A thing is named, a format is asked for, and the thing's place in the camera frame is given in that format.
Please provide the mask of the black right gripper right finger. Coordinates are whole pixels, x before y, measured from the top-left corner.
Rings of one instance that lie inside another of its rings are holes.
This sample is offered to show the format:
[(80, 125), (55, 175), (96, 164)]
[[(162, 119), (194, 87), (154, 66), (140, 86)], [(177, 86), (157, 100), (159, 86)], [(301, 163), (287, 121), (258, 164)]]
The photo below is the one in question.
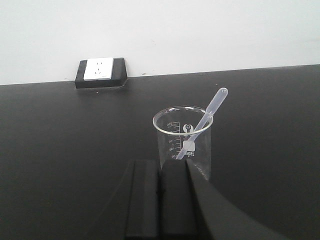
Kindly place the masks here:
[(161, 170), (163, 240), (285, 240), (227, 200), (192, 160), (170, 160)]

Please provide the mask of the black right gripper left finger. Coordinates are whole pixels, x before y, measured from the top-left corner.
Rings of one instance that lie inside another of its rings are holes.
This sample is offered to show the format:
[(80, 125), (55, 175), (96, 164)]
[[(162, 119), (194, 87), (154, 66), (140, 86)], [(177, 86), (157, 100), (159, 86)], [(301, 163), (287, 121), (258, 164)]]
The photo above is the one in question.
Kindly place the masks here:
[(126, 238), (159, 237), (158, 177), (154, 160), (134, 162)]

